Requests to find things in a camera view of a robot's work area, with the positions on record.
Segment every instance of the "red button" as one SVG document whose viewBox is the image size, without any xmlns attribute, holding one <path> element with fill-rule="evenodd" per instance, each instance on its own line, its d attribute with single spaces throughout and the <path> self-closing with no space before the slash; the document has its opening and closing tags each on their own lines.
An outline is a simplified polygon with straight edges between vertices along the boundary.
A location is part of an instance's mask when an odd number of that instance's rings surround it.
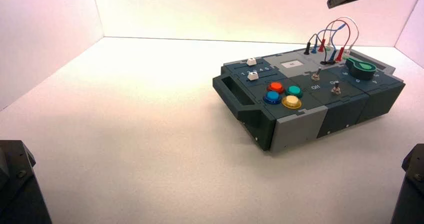
<svg viewBox="0 0 424 224">
<path fill-rule="evenodd" d="M 268 85 L 268 88 L 266 88 L 268 91 L 274 91 L 274 92 L 278 92 L 278 93 L 283 93 L 284 92 L 284 88 L 283 88 L 283 84 L 281 84 L 280 82 L 271 82 Z"/>
</svg>

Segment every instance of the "white slider switch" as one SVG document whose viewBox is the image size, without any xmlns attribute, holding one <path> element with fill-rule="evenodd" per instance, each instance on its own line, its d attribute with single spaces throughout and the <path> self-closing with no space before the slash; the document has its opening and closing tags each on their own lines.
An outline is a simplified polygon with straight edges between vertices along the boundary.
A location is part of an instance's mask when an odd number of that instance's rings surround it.
<svg viewBox="0 0 424 224">
<path fill-rule="evenodd" d="M 249 74 L 247 75 L 247 79 L 249 79 L 249 81 L 258 80 L 259 75 L 256 71 L 252 71 L 252 72 L 249 72 Z"/>
<path fill-rule="evenodd" d="M 246 61 L 246 63 L 247 63 L 247 65 L 250 67 L 250 66 L 254 66 L 254 65 L 256 65 L 257 63 L 256 63 L 256 59 L 255 58 L 249 58 L 249 59 L 247 59 L 247 61 Z"/>
</svg>

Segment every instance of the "red wire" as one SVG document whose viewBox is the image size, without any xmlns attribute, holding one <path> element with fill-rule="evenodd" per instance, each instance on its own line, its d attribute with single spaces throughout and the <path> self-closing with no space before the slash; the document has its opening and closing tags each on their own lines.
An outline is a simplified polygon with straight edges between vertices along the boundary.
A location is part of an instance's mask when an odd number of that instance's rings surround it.
<svg viewBox="0 0 424 224">
<path fill-rule="evenodd" d="M 329 28 L 329 26 L 331 25 L 331 23 L 335 23 L 335 22 L 343 22 L 344 24 L 346 24 L 346 26 L 347 26 L 347 28 L 349 29 L 349 36 L 347 37 L 347 40 L 346 40 L 346 43 L 344 44 L 344 46 L 343 46 L 343 48 L 345 48 L 346 47 L 346 45 L 348 44 L 348 42 L 349 42 L 349 39 L 351 38 L 351 27 L 349 26 L 349 24 L 347 24 L 346 23 L 346 21 L 344 21 L 344 20 L 333 20 L 332 22 L 330 22 L 328 25 L 327 25 L 327 27 L 325 28 L 325 30 L 324 30 L 324 35 L 322 36 L 322 39 L 324 40 L 324 38 L 326 38 L 326 31 L 327 31 L 327 29 Z"/>
</svg>

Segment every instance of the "white wire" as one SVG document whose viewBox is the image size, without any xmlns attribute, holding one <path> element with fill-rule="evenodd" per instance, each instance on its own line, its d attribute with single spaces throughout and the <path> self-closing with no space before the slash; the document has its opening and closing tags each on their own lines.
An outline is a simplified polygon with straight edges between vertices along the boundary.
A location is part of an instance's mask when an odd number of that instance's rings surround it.
<svg viewBox="0 0 424 224">
<path fill-rule="evenodd" d="M 354 46 L 354 44 L 357 42 L 357 40 L 358 40 L 358 38 L 359 38 L 359 28 L 358 28 L 358 25 L 357 25 L 357 23 L 352 19 L 352 18 L 350 18 L 349 16 L 339 16 L 339 17 L 337 17 L 337 19 L 336 20 L 340 20 L 340 19 L 342 19 L 342 18 L 347 18 L 347 19 L 349 19 L 350 21 L 352 21 L 353 22 L 353 24 L 355 25 L 355 27 L 356 27 L 356 32 L 357 32 L 357 34 L 356 34 L 356 38 L 355 38 L 355 40 L 352 42 L 352 44 L 349 46 L 349 51 L 351 51 L 352 50 L 352 47 Z M 330 42 L 330 40 L 331 40 L 331 38 L 329 38 L 328 39 L 328 43 L 327 43 L 327 46 L 330 46 L 330 44 L 331 44 L 331 42 Z"/>
</svg>

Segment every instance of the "white floor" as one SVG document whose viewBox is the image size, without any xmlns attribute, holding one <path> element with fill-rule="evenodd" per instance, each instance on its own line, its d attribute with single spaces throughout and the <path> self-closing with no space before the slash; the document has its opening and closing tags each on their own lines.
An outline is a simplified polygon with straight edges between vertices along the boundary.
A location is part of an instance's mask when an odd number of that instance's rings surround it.
<svg viewBox="0 0 424 224">
<path fill-rule="evenodd" d="M 298 44 L 104 38 L 0 112 L 54 223 L 386 224 L 424 141 L 424 69 L 392 47 L 403 89 L 382 117 L 263 153 L 212 88 L 224 62 Z"/>
</svg>

